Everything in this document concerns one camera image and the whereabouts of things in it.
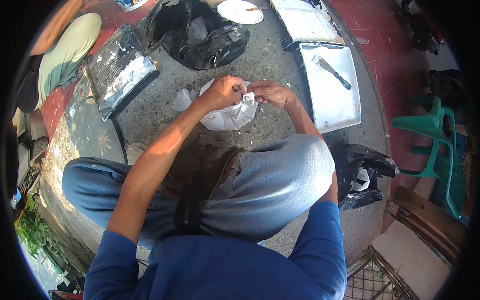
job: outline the hand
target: hand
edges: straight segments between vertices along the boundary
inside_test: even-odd
[[[247,87],[243,79],[230,75],[217,76],[212,85],[195,102],[205,105],[208,113],[240,103],[240,99],[246,92]]]
[[[287,108],[297,96],[284,86],[271,80],[260,80],[249,84],[247,92],[255,94],[255,101],[270,103],[278,108]]]

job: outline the black garbage bag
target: black garbage bag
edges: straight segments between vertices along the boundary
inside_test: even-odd
[[[189,38],[202,17],[206,37]],[[231,63],[247,48],[250,32],[240,24],[224,21],[199,0],[161,0],[150,11],[144,28],[146,53],[163,45],[176,61],[192,70],[209,70]]]
[[[393,178],[400,173],[391,158],[362,145],[340,145],[332,149],[332,156],[340,210],[355,209],[382,200],[384,196],[377,188],[377,179],[382,175]]]

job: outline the man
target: man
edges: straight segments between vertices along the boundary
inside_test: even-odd
[[[98,14],[81,14],[83,4],[84,0],[65,3],[33,45],[16,94],[17,107],[24,113],[38,109],[55,87],[75,82],[77,72],[81,75],[79,67],[102,26]]]
[[[296,134],[241,153],[200,202],[205,235],[175,236],[177,200],[157,192],[185,138],[210,111],[252,91],[285,109]],[[271,81],[248,88],[217,77],[133,166],[81,157],[63,173],[65,197],[106,231],[85,299],[342,299],[347,284],[335,165],[298,98]],[[310,208],[289,258],[257,243]],[[136,245],[152,249],[137,280]]]

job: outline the blue shirt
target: blue shirt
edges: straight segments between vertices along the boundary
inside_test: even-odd
[[[178,236],[156,244],[138,277],[136,246],[105,231],[84,299],[342,299],[347,285],[338,207],[310,209],[290,257],[255,243]]]

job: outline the red tiled floor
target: red tiled floor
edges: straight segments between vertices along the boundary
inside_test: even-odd
[[[355,38],[369,62],[385,107],[387,122],[393,117],[423,114],[409,96],[425,94],[426,73],[430,69],[423,52],[410,42],[408,20],[395,0],[330,1]],[[428,145],[429,139],[389,126],[392,159],[399,167],[417,170],[428,160],[414,155],[412,145]],[[391,193],[398,185],[414,189],[418,178],[399,175],[392,180]]]
[[[95,54],[105,41],[125,22],[131,25],[137,24],[148,15],[148,10],[152,8],[156,0],[149,0],[131,12],[124,12],[113,0],[86,0],[81,8],[83,13],[96,12],[102,18],[102,27],[95,44],[90,50],[89,56]],[[77,83],[68,87],[56,88],[45,100],[40,108],[44,123],[47,128],[48,136],[51,138],[57,129],[58,123],[72,97],[73,90]]]

